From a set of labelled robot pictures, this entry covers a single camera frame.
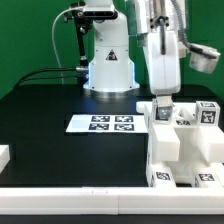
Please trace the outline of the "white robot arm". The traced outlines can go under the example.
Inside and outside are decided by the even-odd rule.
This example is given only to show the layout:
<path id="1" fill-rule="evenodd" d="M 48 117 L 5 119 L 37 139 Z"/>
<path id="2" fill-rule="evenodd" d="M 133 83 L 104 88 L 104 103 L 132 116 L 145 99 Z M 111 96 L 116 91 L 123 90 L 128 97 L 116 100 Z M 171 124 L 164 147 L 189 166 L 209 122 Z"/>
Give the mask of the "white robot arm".
<path id="1" fill-rule="evenodd" d="M 172 114 L 172 95 L 180 91 L 180 48 L 185 45 L 183 0 L 85 0 L 81 10 L 93 23 L 94 55 L 88 63 L 84 88 L 99 95 L 136 91 L 137 68 L 147 68 L 157 112 Z"/>

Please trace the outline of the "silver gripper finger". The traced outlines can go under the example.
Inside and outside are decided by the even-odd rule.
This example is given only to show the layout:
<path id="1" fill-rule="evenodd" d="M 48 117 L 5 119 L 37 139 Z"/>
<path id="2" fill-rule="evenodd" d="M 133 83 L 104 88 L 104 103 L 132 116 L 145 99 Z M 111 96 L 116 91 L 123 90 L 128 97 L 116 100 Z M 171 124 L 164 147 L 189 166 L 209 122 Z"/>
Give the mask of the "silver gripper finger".
<path id="1" fill-rule="evenodd" d="M 170 95 L 157 97 L 158 112 L 160 115 L 170 115 L 172 112 L 172 98 Z"/>

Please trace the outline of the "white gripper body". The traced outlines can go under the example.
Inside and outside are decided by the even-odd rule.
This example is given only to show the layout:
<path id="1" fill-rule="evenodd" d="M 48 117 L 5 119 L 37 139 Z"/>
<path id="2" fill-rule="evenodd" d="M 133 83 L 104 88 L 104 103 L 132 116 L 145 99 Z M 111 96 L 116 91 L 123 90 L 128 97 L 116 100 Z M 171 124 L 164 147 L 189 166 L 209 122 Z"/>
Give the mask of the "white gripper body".
<path id="1" fill-rule="evenodd" d="M 160 32 L 146 36 L 143 51 L 154 95 L 172 95 L 181 87 L 178 39 L 174 31 L 165 32 L 165 49 L 166 53 L 162 55 Z"/>

